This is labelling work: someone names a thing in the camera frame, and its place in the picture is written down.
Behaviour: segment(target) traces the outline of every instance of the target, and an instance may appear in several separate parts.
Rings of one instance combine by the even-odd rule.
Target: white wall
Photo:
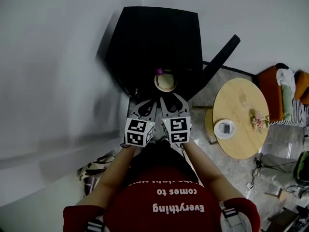
[[[52,183],[21,200],[0,207],[0,228],[4,232],[60,232],[63,209],[82,198],[76,173]]]
[[[205,61],[236,34],[241,42],[226,66],[257,74],[283,62],[309,72],[309,0],[142,0],[142,4],[197,12]]]
[[[122,0],[0,1],[1,206],[119,146],[128,97],[96,60]]]

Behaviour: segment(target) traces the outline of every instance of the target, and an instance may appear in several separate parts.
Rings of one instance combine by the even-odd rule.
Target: food in bowl
[[[158,75],[158,85],[162,89],[172,89],[175,86],[172,74]]]

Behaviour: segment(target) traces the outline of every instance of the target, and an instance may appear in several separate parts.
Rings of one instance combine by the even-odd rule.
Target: striped fabric
[[[293,115],[291,121],[281,121],[271,122],[271,125],[287,125],[287,126],[299,126],[305,127],[307,125],[307,119],[309,117],[309,106],[304,105],[299,99],[293,99]]]

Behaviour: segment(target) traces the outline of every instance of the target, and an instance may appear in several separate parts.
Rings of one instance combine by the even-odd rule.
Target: orange sofa
[[[278,85],[277,67],[272,66],[259,73],[259,88],[262,91],[269,110],[269,121],[283,120],[282,90]],[[309,104],[309,74],[303,71],[297,73],[294,99],[300,99],[303,104]]]

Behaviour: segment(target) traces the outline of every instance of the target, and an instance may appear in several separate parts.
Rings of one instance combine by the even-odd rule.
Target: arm
[[[244,198],[192,139],[190,139],[190,142],[184,143],[183,148],[200,181],[217,197],[218,201],[226,201],[232,198]]]
[[[122,148],[102,174],[93,192],[79,201],[77,205],[96,205],[106,209],[123,183],[135,149],[136,146]]]

